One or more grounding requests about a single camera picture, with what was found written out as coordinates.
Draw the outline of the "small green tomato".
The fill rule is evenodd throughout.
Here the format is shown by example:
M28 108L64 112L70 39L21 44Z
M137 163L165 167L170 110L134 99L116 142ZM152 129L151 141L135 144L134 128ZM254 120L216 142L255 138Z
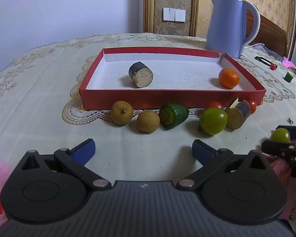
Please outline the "small green tomato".
M270 140L274 142L289 143L291 140L290 133L285 128L278 128L272 132Z

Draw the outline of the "large green tomato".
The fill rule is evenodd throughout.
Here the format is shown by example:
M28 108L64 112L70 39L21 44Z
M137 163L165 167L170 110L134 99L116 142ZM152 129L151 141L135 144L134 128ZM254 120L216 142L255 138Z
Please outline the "large green tomato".
M225 129L228 115L220 108L205 109L199 119L199 127L208 135L216 135Z

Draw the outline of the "red cherry tomato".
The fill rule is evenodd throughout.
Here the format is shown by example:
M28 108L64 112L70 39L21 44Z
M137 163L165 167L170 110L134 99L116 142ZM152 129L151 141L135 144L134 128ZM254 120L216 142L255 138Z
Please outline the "red cherry tomato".
M207 106L206 106L206 108L208 109L208 108L219 108L219 109L222 109L223 110L223 105L220 103L220 102L218 102L218 101L210 101L208 104L207 104Z
M250 113L251 114L254 114L255 111L257 110L257 104L256 104L256 102L254 100L252 100L252 99L247 100L247 102L248 102L248 104L250 106Z
M275 64L270 65L271 70L276 70L277 66Z

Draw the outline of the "green cucumber piece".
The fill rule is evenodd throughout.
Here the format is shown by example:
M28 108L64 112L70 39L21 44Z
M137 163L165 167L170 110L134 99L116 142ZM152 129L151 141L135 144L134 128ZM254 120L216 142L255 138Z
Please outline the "green cucumber piece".
M160 122L167 130L179 126L187 120L188 116L189 109L180 103L168 103L159 110Z
M285 75L285 77L284 77L284 80L286 82L290 83L293 80L293 76L289 72L287 72L286 75Z

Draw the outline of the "round brown longan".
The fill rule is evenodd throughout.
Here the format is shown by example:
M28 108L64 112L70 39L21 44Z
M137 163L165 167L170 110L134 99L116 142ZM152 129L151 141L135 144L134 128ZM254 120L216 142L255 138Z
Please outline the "round brown longan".
M153 133L160 126L160 118L156 112L146 110L139 114L136 124L140 131Z

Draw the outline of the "orange tangerine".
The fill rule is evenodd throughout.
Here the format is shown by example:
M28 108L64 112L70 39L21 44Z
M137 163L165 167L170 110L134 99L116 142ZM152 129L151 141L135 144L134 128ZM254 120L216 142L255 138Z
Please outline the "orange tangerine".
M240 76L233 69L222 69L218 76L219 83L229 89L233 89L240 82Z

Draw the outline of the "pink bedding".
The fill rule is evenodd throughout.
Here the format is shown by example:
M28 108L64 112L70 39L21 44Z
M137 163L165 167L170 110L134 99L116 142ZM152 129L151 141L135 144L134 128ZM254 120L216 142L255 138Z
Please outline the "pink bedding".
M296 75L296 66L293 62L289 61L288 58L280 56L276 52L271 51L263 43L253 44L250 47L273 57L275 60L281 61L287 69L289 69L290 71L292 71Z

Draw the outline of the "brown wooden headboard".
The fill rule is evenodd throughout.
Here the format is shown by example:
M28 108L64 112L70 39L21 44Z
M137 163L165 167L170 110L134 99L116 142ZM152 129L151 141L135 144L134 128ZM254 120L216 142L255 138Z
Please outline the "brown wooden headboard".
M262 15L260 19L258 35L249 45L263 43L271 51L276 52L280 56L285 56L287 54L287 35L285 30Z

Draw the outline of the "red shallow cardboard tray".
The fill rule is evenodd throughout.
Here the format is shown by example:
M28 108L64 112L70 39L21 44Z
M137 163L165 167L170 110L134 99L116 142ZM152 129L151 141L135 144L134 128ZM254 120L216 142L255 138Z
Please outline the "red shallow cardboard tray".
M136 62L144 63L153 72L153 81L147 87L137 88L128 75ZM219 83L219 73L226 68L240 76L233 89ZM210 101L227 106L235 99L252 99L260 104L266 89L236 60L217 51L118 47L99 53L79 93L86 110L108 110L116 101L126 101L134 109L158 109L166 103L201 108Z

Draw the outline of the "blue electric kettle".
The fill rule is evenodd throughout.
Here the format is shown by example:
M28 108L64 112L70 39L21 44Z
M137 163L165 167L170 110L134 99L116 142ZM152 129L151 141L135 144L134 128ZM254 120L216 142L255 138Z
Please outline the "blue electric kettle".
M252 42L260 29L260 12L246 0L211 0L213 11L206 37L208 50L238 58L245 45ZM246 13L253 15L253 29L246 36Z

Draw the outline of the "white wall switch panel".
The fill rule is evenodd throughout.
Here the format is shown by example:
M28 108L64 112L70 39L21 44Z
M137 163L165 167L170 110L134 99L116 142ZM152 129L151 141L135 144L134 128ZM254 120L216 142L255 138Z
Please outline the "white wall switch panel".
M168 22L183 23L186 21L186 10L163 8L162 9L162 19L163 19L163 21L168 21Z

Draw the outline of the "gold picture frame moulding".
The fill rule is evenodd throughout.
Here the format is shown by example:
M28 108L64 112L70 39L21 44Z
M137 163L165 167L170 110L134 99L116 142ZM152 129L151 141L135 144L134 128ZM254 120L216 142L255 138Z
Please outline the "gold picture frame moulding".
M142 0L144 33L196 36L199 0ZM164 20L164 8L185 11L183 21Z

